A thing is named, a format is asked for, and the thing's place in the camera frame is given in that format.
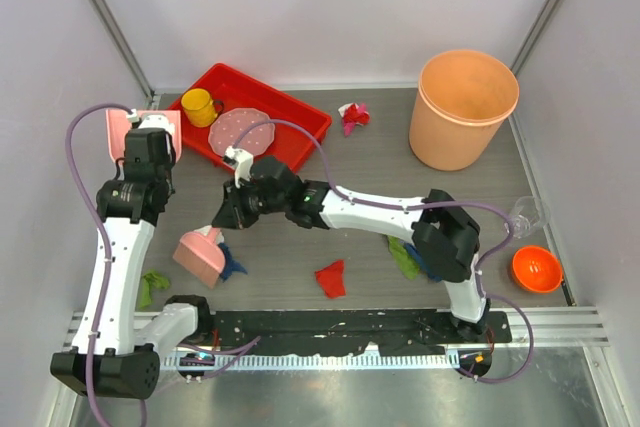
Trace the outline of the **orange plastic bucket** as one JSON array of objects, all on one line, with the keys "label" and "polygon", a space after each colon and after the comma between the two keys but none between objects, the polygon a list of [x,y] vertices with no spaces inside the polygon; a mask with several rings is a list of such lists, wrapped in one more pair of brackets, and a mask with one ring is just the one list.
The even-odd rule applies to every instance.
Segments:
[{"label": "orange plastic bucket", "polygon": [[514,112],[520,88],[500,60],[450,50],[423,67],[409,127],[409,145],[425,165],[459,171],[476,162]]}]

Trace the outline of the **red and white paper scrap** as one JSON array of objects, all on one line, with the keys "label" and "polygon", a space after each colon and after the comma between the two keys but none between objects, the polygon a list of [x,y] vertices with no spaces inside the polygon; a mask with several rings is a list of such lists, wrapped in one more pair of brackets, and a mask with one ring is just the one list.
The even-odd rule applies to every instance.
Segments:
[{"label": "red and white paper scrap", "polygon": [[370,122],[370,114],[364,103],[348,103],[338,108],[341,117],[343,134],[348,137],[357,126],[366,126]]}]

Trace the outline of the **small green paper scrap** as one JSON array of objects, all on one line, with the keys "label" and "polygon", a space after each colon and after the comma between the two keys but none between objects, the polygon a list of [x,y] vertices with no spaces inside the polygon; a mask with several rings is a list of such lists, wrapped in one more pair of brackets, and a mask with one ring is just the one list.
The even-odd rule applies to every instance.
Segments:
[{"label": "small green paper scrap", "polygon": [[145,310],[153,303],[153,293],[165,291],[171,286],[170,280],[163,274],[150,270],[141,276],[140,292],[138,295],[137,308]]}]

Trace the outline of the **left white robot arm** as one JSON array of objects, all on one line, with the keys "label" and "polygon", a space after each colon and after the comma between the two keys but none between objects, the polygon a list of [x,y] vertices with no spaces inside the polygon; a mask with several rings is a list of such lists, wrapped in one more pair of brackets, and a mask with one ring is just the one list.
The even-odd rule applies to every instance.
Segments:
[{"label": "left white robot arm", "polygon": [[98,246],[84,316],[51,374],[82,395],[146,400],[161,361],[184,340],[205,344],[213,317],[205,298],[178,295],[140,331],[134,329],[141,270],[158,218],[173,193],[176,153],[170,132],[138,127],[125,137],[123,178],[109,180],[91,202]]}]

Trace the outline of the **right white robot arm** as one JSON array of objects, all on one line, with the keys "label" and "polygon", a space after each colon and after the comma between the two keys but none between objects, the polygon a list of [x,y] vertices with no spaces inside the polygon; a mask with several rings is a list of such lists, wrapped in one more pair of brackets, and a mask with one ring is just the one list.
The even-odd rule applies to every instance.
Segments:
[{"label": "right white robot arm", "polygon": [[476,281],[480,227],[446,192],[433,189],[414,198],[353,192],[326,181],[303,180],[267,156],[246,175],[224,183],[212,225],[242,230],[274,213],[306,229],[355,229],[403,241],[427,272],[444,283],[455,336],[472,342],[486,332],[490,303]]}]

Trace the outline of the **pink dustpan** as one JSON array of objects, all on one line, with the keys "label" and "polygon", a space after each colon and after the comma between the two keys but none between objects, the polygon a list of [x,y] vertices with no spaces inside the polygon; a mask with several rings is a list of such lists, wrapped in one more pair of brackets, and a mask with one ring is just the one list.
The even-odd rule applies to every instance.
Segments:
[{"label": "pink dustpan", "polygon": [[[141,113],[160,113],[165,114],[175,124],[175,134],[172,136],[172,143],[176,152],[176,163],[180,160],[182,152],[182,140],[181,140],[181,119],[180,115],[176,111],[152,111],[152,110],[138,110]],[[110,158],[116,162],[124,159],[125,141],[124,137],[126,133],[135,129],[125,118],[128,114],[124,110],[108,109],[106,113],[106,128],[107,128],[107,143]]]}]

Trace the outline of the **dark blue paper scrap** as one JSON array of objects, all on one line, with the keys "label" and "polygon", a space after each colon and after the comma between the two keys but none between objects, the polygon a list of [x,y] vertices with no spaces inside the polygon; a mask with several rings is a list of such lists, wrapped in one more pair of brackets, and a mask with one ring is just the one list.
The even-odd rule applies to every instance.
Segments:
[{"label": "dark blue paper scrap", "polygon": [[230,248],[224,242],[218,244],[219,249],[224,255],[224,267],[219,274],[219,279],[226,282],[234,273],[248,274],[248,271],[238,262],[232,255]]}]

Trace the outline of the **pink hand brush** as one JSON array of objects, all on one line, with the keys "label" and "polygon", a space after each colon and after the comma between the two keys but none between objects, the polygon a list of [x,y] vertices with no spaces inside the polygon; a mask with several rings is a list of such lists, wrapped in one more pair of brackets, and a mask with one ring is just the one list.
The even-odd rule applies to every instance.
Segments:
[{"label": "pink hand brush", "polygon": [[181,237],[173,259],[212,289],[224,267],[224,255],[218,247],[223,241],[224,236],[218,228],[211,227],[207,235],[189,231]]}]

